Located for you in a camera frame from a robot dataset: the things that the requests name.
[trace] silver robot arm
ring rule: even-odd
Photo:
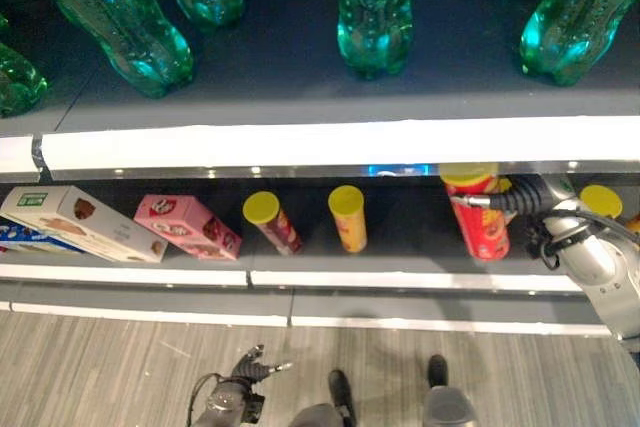
[[[568,275],[589,297],[596,313],[640,368],[640,251],[637,236],[597,216],[578,198],[564,175],[517,181],[503,194],[453,199],[469,206],[536,214]]]

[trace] yellow lid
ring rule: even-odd
[[[506,177],[500,177],[500,180],[498,180],[498,191],[500,191],[500,192],[506,192],[512,186],[513,186],[513,184]]]
[[[495,162],[440,164],[438,171],[445,183],[455,187],[469,187],[486,180],[487,177],[498,175],[498,164]]]
[[[588,185],[580,192],[580,200],[596,214],[616,218],[622,213],[622,200],[604,185]]]
[[[242,206],[244,218],[252,224],[266,224],[276,218],[280,211],[280,201],[271,192],[256,192]]]
[[[353,215],[364,208],[364,195],[353,185],[341,185],[329,195],[329,210],[333,215]]]

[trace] box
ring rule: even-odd
[[[53,237],[0,219],[0,247],[20,252],[50,252],[54,254],[81,254],[82,251]]]
[[[15,187],[0,215],[107,260],[160,262],[167,241],[72,186]]]
[[[192,195],[145,195],[134,219],[199,259],[238,258],[240,236]]]

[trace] white snack box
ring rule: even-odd
[[[0,215],[118,262],[160,262],[167,241],[73,186],[15,187]]]

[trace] black shoe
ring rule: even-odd
[[[429,359],[427,380],[430,387],[449,384],[449,367],[447,366],[447,361],[441,355],[436,354]]]
[[[342,416],[344,427],[356,427],[356,411],[353,409],[349,379],[341,370],[335,369],[329,374],[329,392],[334,407]]]

